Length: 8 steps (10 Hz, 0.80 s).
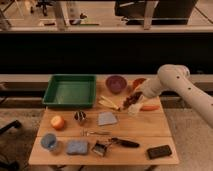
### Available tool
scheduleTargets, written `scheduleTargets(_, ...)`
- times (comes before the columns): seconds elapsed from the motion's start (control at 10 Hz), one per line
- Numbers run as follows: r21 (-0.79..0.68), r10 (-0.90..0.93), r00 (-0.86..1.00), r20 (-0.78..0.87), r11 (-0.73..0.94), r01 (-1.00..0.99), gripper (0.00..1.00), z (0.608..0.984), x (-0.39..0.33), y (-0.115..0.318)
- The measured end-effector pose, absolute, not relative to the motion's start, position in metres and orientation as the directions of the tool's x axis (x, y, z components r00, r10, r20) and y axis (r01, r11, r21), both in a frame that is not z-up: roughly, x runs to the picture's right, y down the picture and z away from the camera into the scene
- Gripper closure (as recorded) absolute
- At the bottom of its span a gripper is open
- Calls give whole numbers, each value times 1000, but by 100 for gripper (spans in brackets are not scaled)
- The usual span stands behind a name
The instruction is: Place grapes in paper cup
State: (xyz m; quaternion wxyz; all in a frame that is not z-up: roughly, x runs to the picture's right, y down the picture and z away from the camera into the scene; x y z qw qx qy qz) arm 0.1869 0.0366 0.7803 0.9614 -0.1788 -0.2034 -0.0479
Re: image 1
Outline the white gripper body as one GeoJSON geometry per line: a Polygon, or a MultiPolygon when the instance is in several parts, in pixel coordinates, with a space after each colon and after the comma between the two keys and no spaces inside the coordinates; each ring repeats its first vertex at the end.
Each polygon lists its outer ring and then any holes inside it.
{"type": "Polygon", "coordinates": [[[146,100],[146,98],[144,96],[141,96],[135,104],[132,104],[128,108],[128,114],[132,115],[132,116],[137,115],[139,113],[141,107],[143,106],[143,103],[145,102],[145,100],[146,100]]]}

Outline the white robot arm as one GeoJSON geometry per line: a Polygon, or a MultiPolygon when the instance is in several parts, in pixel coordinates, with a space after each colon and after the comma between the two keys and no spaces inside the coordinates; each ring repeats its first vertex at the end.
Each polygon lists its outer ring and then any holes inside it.
{"type": "Polygon", "coordinates": [[[128,113],[138,114],[148,99],[169,90],[176,92],[213,129],[213,97],[190,82],[189,76],[190,71],[184,65],[162,65],[155,77],[145,80],[137,88],[142,93],[142,98],[128,107],[128,113]]]}

